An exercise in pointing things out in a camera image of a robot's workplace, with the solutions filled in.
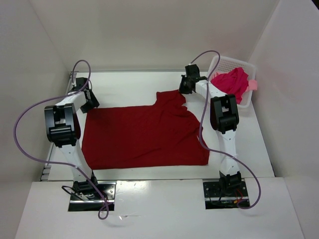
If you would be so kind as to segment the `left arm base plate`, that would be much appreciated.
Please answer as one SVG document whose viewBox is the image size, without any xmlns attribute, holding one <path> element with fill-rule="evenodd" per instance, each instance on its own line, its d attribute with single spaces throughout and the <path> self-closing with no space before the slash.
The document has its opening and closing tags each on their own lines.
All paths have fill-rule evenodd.
<svg viewBox="0 0 319 239">
<path fill-rule="evenodd" d="M 109 205 L 109 211 L 113 211 L 115 207 L 115 181 L 98 181 L 96 187 L 103 196 L 92 188 L 91 185 L 87 189 L 80 189 L 76 183 L 70 186 L 62 186 L 61 188 L 70 195 L 68 211 L 69 212 L 98 212 L 106 200 Z"/>
</svg>

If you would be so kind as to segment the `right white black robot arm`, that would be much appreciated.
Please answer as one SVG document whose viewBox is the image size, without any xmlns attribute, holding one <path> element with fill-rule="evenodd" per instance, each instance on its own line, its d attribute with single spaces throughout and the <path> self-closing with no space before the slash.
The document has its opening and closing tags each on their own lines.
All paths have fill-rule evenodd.
<svg viewBox="0 0 319 239">
<path fill-rule="evenodd" d="M 182 94 L 197 93 L 206 98 L 210 106 L 210 124 L 215 130 L 222 155 L 219 169 L 219 191 L 224 196 L 231 195 L 241 185 L 241 173 L 235 160 L 235 136 L 239 123 L 236 98 L 217 89 L 205 76 L 200 75 L 196 64 L 185 66 L 181 76 L 179 92 Z"/>
</svg>

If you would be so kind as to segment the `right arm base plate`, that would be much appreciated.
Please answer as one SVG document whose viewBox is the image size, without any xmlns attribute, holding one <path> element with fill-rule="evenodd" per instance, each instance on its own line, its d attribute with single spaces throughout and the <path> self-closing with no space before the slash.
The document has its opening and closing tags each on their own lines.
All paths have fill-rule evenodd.
<svg viewBox="0 0 319 239">
<path fill-rule="evenodd" d="M 224 194 L 221 192 L 218 181 L 204 180 L 203 191 L 206 210 L 238 208 L 238 203 L 244 208 L 250 206 L 245 181 L 241 182 L 241 185 L 238 189 L 234 189 L 230 193 Z"/>
</svg>

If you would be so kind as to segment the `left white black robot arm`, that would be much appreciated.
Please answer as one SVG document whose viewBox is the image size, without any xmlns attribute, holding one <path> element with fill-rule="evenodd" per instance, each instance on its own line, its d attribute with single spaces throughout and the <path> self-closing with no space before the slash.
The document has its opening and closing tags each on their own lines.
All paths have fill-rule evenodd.
<svg viewBox="0 0 319 239">
<path fill-rule="evenodd" d="M 99 102 L 89 89 L 89 79 L 76 78 L 75 86 L 67 97 L 59 103 L 44 108 L 46 135 L 67 159 L 74 165 L 72 169 L 72 190 L 78 199 L 94 199 L 99 195 L 100 187 L 93 170 L 85 160 L 80 146 L 81 127 L 77 111 L 87 113 L 99 106 Z"/>
</svg>

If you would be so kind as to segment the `dark red t shirt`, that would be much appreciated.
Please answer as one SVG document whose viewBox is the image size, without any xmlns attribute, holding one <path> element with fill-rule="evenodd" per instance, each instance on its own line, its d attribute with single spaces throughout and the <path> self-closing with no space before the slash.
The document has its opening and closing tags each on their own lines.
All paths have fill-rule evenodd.
<svg viewBox="0 0 319 239">
<path fill-rule="evenodd" d="M 93 109 L 87 113 L 82 152 L 93 170 L 204 166 L 199 121 L 177 90 L 157 92 L 150 106 Z"/>
</svg>

